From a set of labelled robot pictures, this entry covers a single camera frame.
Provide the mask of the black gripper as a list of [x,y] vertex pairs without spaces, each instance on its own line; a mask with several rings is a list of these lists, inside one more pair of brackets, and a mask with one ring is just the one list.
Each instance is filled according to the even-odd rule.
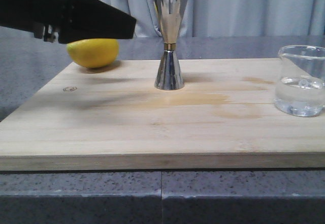
[[67,44],[84,39],[131,39],[136,18],[100,0],[1,0],[1,26]]

